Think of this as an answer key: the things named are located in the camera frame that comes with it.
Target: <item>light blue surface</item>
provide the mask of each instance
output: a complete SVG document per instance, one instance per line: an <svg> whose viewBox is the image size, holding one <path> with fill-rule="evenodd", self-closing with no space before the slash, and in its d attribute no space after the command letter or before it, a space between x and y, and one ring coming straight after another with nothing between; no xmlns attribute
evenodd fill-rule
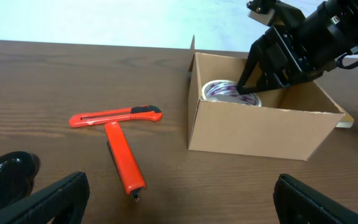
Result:
<svg viewBox="0 0 358 224"><path fill-rule="evenodd" d="M306 16L321 1L287 0ZM240 0L0 0L0 40L247 52L267 27Z"/></svg>

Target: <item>box cutter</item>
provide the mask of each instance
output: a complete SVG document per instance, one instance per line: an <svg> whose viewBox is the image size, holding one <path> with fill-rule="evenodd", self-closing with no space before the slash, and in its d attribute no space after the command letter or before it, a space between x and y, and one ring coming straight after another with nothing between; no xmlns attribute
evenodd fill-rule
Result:
<svg viewBox="0 0 358 224"><path fill-rule="evenodd" d="M145 188L146 183L118 121L134 119L159 121L161 117L162 112L160 109L156 106L148 105L96 113L76 114L71 117L69 123L72 128L105 124L104 129L108 137L108 146L124 191L127 195L133 196L138 201L139 190Z"/></svg>

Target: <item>orange utility knife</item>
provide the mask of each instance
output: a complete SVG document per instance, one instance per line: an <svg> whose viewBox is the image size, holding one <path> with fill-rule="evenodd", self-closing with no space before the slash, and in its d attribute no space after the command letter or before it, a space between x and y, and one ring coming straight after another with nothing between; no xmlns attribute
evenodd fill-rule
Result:
<svg viewBox="0 0 358 224"><path fill-rule="evenodd" d="M108 137L108 146L120 176L122 186L124 187L124 191L127 195L133 196L135 200L138 201L138 193L141 189L146 188L146 183L118 121L128 121L133 119L159 121L161 118L161 110L156 106L148 105L96 113L77 114L69 120L69 123L72 128L105 124L104 129Z"/></svg>

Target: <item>roll of tape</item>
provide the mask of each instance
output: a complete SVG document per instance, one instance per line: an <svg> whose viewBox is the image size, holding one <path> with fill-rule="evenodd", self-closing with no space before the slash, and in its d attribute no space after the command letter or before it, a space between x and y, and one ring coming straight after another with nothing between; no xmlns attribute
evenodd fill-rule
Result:
<svg viewBox="0 0 358 224"><path fill-rule="evenodd" d="M240 95L236 86L236 83L231 80L210 81L201 89L203 99L262 106L262 102L256 93Z"/></svg>

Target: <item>wood grain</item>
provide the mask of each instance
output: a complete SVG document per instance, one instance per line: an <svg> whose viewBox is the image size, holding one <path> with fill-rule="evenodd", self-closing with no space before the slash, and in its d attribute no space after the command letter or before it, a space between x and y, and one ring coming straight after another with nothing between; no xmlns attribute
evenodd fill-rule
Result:
<svg viewBox="0 0 358 224"><path fill-rule="evenodd" d="M188 151L190 60L180 49L0 41L0 156L40 157L33 192L86 172L83 223L278 223L272 193L281 173L358 212L358 69L319 80L356 121L304 162ZM121 124L147 183L135 203L123 193L103 127L70 129L68 119L146 104L163 119Z"/></svg>

